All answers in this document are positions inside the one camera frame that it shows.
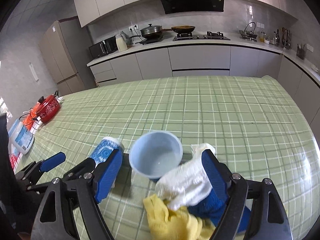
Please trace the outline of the blue patterned paper cup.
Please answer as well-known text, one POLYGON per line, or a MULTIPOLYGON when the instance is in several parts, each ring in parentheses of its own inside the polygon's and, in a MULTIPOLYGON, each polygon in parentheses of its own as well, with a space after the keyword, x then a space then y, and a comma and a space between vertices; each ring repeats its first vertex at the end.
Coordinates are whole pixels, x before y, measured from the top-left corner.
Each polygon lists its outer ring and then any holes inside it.
POLYGON ((125 147, 118 139, 113 137, 104 137, 90 155, 90 157, 95 161, 95 168, 98 164, 105 162, 114 149, 120 149, 123 154, 125 147))

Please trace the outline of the red checkered cloth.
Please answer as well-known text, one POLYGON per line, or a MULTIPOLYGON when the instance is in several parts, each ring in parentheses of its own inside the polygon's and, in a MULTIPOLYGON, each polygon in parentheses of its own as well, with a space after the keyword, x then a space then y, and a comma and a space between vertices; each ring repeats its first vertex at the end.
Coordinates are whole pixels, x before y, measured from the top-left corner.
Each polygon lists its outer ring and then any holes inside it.
POLYGON ((10 155, 10 163, 11 163, 11 167, 13 169, 13 171, 16 171, 18 164, 21 160, 22 154, 20 153, 18 156, 11 154, 10 155))

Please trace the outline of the black pot with lid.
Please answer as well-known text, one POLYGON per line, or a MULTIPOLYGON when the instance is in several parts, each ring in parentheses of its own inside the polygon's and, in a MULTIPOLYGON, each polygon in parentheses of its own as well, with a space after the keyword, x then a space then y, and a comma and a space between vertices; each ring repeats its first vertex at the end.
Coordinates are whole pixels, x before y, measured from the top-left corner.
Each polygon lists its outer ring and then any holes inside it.
POLYGON ((146 39, 156 39, 162 36, 163 28, 161 25, 149 24, 147 27, 140 30, 141 36, 146 39))

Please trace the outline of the beige refrigerator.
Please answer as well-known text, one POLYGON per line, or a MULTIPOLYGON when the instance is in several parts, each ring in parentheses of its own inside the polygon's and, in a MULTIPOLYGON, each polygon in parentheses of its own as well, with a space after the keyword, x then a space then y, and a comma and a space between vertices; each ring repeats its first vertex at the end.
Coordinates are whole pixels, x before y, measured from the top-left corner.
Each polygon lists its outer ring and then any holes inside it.
POLYGON ((39 48, 60 95, 95 88, 87 64, 93 60, 89 32, 77 16, 54 21, 44 33, 39 48))

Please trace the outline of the frying pan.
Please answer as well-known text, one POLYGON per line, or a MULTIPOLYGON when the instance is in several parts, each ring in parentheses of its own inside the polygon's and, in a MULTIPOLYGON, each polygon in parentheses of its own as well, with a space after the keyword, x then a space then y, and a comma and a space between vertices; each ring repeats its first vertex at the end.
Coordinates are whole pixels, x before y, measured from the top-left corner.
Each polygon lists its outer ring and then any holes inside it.
POLYGON ((192 33, 195 30, 195 26, 180 25, 171 28, 163 28, 162 31, 174 31, 177 34, 192 33))

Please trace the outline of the green checkered tablecloth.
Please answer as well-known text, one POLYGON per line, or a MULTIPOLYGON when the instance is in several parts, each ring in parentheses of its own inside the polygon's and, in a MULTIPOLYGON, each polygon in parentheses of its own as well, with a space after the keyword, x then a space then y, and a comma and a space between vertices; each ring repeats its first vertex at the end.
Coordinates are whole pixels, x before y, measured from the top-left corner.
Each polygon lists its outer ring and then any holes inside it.
POLYGON ((57 152, 66 161, 42 182, 63 176, 104 137, 125 152, 145 133, 169 131, 183 145, 209 143, 218 160, 246 179, 270 178, 284 203, 294 239, 319 217, 319 147, 286 90, 271 77, 171 77, 133 81, 63 97, 59 113, 35 133, 18 169, 57 152))

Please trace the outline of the gas stove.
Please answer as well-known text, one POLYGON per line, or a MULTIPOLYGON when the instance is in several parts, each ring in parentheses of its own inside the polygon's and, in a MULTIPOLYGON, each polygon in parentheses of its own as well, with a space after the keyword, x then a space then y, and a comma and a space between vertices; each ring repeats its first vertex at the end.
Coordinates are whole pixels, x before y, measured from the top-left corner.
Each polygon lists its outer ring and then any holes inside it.
POLYGON ((229 40, 229 38, 225 37, 223 33, 217 32, 212 33, 208 31, 206 34, 195 34, 185 33, 185 34, 177 34, 173 41, 178 40, 229 40))

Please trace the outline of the lower kitchen cabinets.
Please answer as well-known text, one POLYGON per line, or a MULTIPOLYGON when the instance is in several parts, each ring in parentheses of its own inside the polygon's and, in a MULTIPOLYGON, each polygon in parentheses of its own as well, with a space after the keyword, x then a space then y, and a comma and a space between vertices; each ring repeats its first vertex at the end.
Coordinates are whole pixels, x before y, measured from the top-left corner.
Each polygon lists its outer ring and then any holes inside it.
POLYGON ((119 82, 191 75, 271 76, 293 98, 311 126, 319 125, 319 73, 290 51, 272 46, 174 43, 137 46, 88 63, 94 75, 113 70, 119 82))

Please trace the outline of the white blue container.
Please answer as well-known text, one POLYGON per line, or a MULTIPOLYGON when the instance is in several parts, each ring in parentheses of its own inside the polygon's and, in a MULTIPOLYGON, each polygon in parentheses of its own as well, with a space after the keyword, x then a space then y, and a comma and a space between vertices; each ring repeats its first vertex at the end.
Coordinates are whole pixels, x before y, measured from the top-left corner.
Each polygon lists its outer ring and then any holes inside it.
POLYGON ((8 131, 11 144, 23 155, 26 155, 33 143, 34 135, 19 119, 16 119, 8 131))

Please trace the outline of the yellow cloth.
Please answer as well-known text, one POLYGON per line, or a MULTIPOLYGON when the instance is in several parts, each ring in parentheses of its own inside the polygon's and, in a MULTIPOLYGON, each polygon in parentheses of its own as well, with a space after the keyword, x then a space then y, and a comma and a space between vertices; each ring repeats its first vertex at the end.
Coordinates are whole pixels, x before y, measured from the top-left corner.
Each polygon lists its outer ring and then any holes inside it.
POLYGON ((153 194, 143 200, 152 239, 210 239, 215 226, 209 219, 190 214, 185 206, 176 211, 168 209, 153 194))

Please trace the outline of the blue cloth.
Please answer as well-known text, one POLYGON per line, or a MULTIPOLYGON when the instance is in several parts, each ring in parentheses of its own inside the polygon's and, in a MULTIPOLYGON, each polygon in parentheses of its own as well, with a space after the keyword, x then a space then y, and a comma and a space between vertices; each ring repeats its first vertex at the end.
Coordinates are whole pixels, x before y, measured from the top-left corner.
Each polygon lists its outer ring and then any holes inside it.
MULTIPOLYGON (((225 211, 226 204, 220 200, 212 189, 210 194, 195 206, 189 206, 188 211, 195 217, 208 218, 217 226, 225 211)), ((238 233, 247 230, 251 211, 248 207, 244 208, 244 213, 238 228, 238 233)))

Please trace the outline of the white tissue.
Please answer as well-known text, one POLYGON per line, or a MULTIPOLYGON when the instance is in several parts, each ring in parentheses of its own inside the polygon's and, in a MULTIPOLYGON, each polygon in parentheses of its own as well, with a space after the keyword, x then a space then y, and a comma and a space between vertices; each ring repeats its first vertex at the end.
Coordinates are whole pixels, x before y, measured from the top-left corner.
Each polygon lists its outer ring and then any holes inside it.
POLYGON ((216 154, 215 148, 202 143, 191 145, 191 160, 172 169, 156 183, 155 192, 159 198, 168 201, 167 207, 176 211, 182 206, 195 206, 209 196, 212 185, 202 165, 202 152, 210 150, 216 154))

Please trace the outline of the black utensil holder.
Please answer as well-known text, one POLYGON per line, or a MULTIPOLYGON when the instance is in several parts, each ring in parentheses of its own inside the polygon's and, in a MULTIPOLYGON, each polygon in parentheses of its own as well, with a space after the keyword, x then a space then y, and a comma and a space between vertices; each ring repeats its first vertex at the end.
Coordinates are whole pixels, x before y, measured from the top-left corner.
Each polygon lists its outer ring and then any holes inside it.
POLYGON ((305 43, 297 44, 296 56, 298 58, 300 58, 301 60, 305 59, 305 56, 306 56, 306 44, 305 43))

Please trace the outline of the white kettle jug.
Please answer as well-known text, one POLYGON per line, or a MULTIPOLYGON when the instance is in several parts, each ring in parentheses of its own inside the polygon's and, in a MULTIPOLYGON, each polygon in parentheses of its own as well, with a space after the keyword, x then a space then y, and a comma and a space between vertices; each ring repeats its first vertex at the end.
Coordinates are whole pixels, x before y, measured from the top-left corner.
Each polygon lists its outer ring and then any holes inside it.
POLYGON ((120 34, 116 35, 116 44, 119 52, 127 50, 127 44, 120 34))

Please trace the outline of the red pot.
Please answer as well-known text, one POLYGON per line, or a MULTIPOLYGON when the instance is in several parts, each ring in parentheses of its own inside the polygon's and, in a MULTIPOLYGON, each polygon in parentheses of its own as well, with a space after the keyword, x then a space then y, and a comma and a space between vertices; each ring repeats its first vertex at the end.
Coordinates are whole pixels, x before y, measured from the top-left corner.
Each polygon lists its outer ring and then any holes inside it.
POLYGON ((47 96, 46 98, 42 96, 39 98, 39 106, 36 110, 36 116, 40 118, 43 124, 46 124, 52 120, 52 118, 58 113, 61 108, 60 103, 57 98, 59 96, 59 91, 56 90, 54 94, 47 96))

